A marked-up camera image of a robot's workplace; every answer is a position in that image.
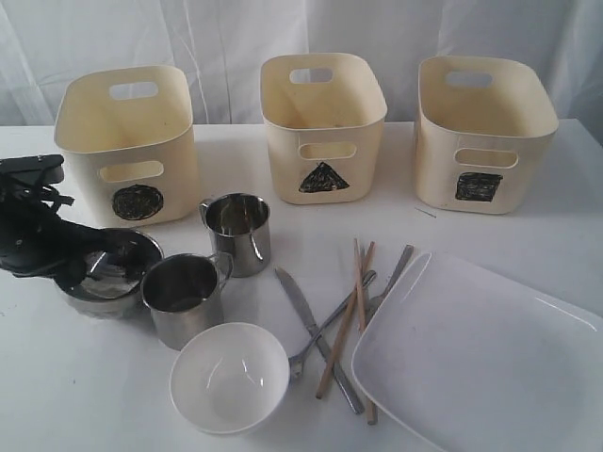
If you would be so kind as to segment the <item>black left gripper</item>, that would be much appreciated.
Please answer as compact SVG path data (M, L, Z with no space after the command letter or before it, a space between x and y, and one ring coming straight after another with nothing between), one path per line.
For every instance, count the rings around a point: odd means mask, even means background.
M61 218L40 201L1 190L1 268L17 278L41 277L69 292L85 279L85 257L114 252L116 242L100 229Z

